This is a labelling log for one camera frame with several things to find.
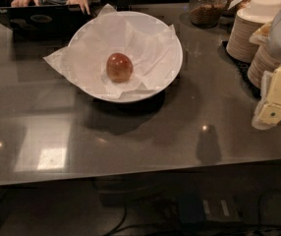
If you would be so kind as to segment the red apple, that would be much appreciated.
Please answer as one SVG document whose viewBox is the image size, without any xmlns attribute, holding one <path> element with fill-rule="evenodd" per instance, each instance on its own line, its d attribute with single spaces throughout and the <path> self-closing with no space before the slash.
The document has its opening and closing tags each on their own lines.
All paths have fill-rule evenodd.
<svg viewBox="0 0 281 236">
<path fill-rule="evenodd" d="M 127 82 L 134 70 L 132 61 L 122 53 L 113 53 L 106 63 L 106 74 L 114 83 Z"/>
</svg>

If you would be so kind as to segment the white paper bowl stack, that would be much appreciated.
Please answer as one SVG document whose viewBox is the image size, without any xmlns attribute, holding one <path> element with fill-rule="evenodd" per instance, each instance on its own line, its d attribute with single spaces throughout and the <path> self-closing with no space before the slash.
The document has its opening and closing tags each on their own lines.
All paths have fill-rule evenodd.
<svg viewBox="0 0 281 236">
<path fill-rule="evenodd" d="M 251 0 L 243 16 L 247 20 L 264 24 L 272 21 L 280 10 L 281 0 Z"/>
</svg>

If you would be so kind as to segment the front stack paper plates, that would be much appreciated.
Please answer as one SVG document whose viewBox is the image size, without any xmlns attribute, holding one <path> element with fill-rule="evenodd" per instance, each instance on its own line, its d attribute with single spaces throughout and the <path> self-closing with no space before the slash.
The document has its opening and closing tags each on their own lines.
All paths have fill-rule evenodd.
<svg viewBox="0 0 281 236">
<path fill-rule="evenodd" d="M 280 62 L 270 55 L 267 45 L 262 44 L 258 48 L 248 69 L 248 78 L 250 82 L 259 89 L 261 87 L 263 73 L 265 71 L 273 72 L 279 66 Z"/>
</svg>

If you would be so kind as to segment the black mat under plates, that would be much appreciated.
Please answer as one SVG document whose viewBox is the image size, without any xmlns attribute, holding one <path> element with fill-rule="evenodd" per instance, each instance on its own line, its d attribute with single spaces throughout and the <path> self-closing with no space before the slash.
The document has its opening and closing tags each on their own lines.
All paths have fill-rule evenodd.
<svg viewBox="0 0 281 236">
<path fill-rule="evenodd" d="M 245 88 L 246 92 L 254 99 L 261 99 L 260 89 L 257 88 L 248 77 L 248 70 L 250 68 L 249 63 L 245 63 L 233 58 L 228 51 L 225 51 L 229 60 L 237 69 L 240 77 L 241 77 L 241 85 Z"/>
</svg>

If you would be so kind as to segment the tall stack paper plates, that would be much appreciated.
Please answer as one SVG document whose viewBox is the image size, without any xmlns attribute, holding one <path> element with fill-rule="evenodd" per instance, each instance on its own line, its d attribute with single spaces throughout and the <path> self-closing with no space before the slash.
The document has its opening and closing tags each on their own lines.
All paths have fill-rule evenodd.
<svg viewBox="0 0 281 236">
<path fill-rule="evenodd" d="M 227 53 L 238 61 L 251 63 L 258 50 L 258 45 L 251 43 L 250 37 L 264 24 L 265 21 L 251 16 L 247 8 L 240 9 L 236 14 L 226 46 Z"/>
</svg>

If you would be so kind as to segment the glass jar with grains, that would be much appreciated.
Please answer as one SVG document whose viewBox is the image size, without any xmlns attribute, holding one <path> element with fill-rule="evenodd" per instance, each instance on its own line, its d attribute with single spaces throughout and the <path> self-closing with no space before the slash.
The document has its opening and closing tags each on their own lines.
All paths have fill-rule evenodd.
<svg viewBox="0 0 281 236">
<path fill-rule="evenodd" d="M 217 25 L 227 0 L 190 0 L 189 16 L 193 25 L 212 28 Z"/>
</svg>

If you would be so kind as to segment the black power box under table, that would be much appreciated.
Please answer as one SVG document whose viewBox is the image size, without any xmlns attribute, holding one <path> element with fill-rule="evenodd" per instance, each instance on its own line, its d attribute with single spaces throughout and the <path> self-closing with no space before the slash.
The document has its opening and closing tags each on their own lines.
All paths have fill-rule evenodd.
<svg viewBox="0 0 281 236">
<path fill-rule="evenodd" d="M 178 197 L 178 213 L 184 224 L 243 222 L 236 201 L 230 196 L 182 194 Z"/>
</svg>

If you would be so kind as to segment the black laptop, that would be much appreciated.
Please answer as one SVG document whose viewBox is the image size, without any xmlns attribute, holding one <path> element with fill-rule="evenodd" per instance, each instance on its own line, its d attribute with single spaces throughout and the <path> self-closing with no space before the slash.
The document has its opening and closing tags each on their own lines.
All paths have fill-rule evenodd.
<svg viewBox="0 0 281 236">
<path fill-rule="evenodd" d="M 91 19 L 79 5 L 0 7 L 0 24 L 32 39 L 72 37 Z"/>
</svg>

